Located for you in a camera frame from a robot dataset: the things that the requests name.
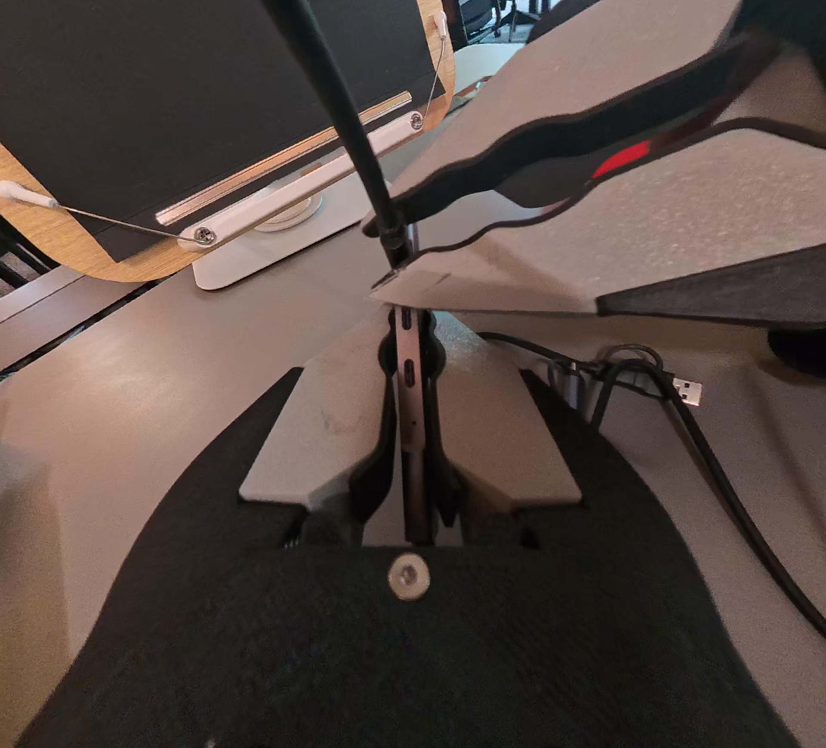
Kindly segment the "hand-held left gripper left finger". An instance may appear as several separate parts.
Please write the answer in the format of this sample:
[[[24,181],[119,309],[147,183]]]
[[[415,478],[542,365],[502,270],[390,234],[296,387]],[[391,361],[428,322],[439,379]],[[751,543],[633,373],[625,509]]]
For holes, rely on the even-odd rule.
[[[393,479],[394,371],[393,313],[379,309],[302,367],[242,499],[310,514],[338,507],[366,523]]]

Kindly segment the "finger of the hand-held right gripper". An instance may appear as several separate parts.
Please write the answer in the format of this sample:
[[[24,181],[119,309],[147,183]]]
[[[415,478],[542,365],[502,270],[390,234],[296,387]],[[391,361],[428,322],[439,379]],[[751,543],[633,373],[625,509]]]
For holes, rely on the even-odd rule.
[[[824,323],[824,147],[737,120],[542,219],[423,251],[371,289],[463,312]]]
[[[394,187],[424,240],[559,214],[601,182],[633,91],[712,50],[739,0],[598,0],[533,38]]]

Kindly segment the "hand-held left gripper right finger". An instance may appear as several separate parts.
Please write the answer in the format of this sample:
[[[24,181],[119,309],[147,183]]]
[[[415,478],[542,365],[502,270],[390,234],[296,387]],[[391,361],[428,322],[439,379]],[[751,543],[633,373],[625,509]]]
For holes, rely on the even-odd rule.
[[[450,314],[435,315],[435,338],[444,352],[439,440],[462,524],[579,505],[582,491],[515,361]]]

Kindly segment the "grey usb hub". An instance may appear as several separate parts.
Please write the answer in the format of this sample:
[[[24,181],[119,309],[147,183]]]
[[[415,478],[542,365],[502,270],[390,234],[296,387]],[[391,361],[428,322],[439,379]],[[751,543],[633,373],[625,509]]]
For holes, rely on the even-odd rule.
[[[425,390],[421,366],[420,310],[394,305],[397,350],[398,428],[405,538],[429,546],[435,538],[425,470]]]

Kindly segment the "black board on stand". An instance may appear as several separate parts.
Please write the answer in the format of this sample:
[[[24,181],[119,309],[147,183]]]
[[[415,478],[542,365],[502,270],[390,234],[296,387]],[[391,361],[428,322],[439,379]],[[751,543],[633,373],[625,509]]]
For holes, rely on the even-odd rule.
[[[402,92],[362,112],[359,118],[370,129],[368,138],[377,157],[434,129],[453,96],[453,49],[442,26],[441,0],[417,0],[417,5],[430,63],[443,93],[428,105],[419,105],[410,93]],[[59,264],[89,277],[119,282],[169,277],[354,172],[336,131],[325,129],[187,199],[195,209],[211,212],[180,233],[195,237],[194,243],[161,235],[148,249],[117,262],[5,147],[1,152],[2,216]]]

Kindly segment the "black monitor screen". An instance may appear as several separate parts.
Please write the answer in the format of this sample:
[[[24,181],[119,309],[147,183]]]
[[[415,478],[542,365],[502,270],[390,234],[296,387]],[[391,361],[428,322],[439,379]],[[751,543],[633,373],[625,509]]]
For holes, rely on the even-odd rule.
[[[308,0],[360,112],[434,77],[417,0]],[[57,201],[156,214],[330,128],[260,0],[1,0],[2,145]]]

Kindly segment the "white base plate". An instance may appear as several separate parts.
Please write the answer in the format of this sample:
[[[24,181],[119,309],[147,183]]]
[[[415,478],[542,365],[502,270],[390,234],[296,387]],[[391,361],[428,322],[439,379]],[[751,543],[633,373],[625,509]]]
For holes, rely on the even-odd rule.
[[[309,198],[300,214],[268,221],[266,230],[250,230],[196,260],[195,284],[206,291],[227,288],[358,225],[369,209],[362,182],[349,174]]]

